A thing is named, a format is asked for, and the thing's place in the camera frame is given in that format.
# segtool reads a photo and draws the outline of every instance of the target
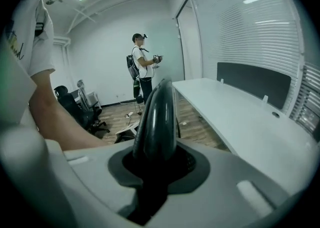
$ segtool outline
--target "black hair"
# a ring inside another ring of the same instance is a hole
[[[135,33],[135,34],[132,36],[132,41],[133,41],[133,43],[136,42],[136,38],[143,38],[143,36],[142,36],[140,33]]]

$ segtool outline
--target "chair armrest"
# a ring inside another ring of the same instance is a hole
[[[98,101],[96,101],[96,102],[93,103],[92,105],[89,105],[89,108],[94,108],[97,103],[98,103]]]

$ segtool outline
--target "black office chair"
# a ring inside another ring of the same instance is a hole
[[[109,129],[100,128],[102,125],[106,126],[105,122],[101,122],[98,118],[101,113],[97,111],[95,105],[98,102],[90,105],[89,108],[92,111],[83,111],[76,103],[72,94],[68,93],[68,89],[65,86],[58,86],[54,89],[58,102],[67,110],[67,112],[91,134],[95,134],[97,131],[106,131],[110,133]]]

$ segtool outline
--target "white t-shirt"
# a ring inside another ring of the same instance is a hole
[[[35,36],[36,16],[40,12],[44,12],[45,17],[43,32]],[[43,0],[21,0],[4,33],[16,61],[30,77],[45,70],[55,70],[51,59],[54,28]],[[21,123],[35,126],[29,110],[24,112]]]
[[[138,46],[135,46],[134,49],[132,50],[132,56],[133,56],[133,60],[134,60],[134,64],[135,66],[138,68],[139,70],[139,74],[140,74],[140,78],[149,78],[153,76],[153,69],[152,69],[152,65],[148,65],[147,67],[143,67],[142,65],[140,65],[140,63],[138,62],[139,58],[143,58],[145,61],[147,61],[147,58],[145,56],[145,53],[143,53],[143,51],[141,51],[139,49]]]

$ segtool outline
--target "floor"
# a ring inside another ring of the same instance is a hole
[[[179,101],[180,107],[180,132],[181,138],[194,141],[199,144],[204,144],[213,148],[228,151],[227,146],[222,142],[217,133],[207,124],[207,122],[200,117],[198,112],[192,105],[181,97]],[[126,114],[133,112],[131,121],[125,118]],[[110,107],[105,107],[102,110],[99,118],[106,122],[110,133],[98,132],[96,136],[100,137],[107,145],[112,145],[117,139],[116,132],[125,128],[129,121],[134,123],[140,120],[139,107],[137,104],[121,104]]]

